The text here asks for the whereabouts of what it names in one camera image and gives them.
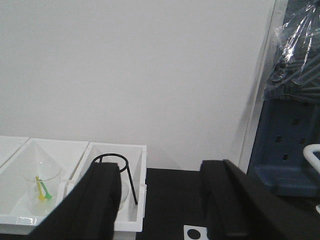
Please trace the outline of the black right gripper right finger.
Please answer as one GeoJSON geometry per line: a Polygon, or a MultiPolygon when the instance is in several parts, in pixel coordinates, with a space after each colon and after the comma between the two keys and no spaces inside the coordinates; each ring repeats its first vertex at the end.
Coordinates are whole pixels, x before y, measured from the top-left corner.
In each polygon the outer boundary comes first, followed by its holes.
{"type": "Polygon", "coordinates": [[[204,160],[200,202],[210,240],[318,240],[319,217],[273,195],[231,161],[204,160]]]}

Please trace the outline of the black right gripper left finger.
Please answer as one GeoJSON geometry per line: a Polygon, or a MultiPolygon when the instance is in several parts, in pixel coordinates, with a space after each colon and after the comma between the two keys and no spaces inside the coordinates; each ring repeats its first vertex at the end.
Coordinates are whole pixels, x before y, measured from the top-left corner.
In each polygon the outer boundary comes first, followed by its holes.
{"type": "Polygon", "coordinates": [[[27,239],[111,240],[119,206],[118,165],[92,163],[73,190],[27,239]]]}

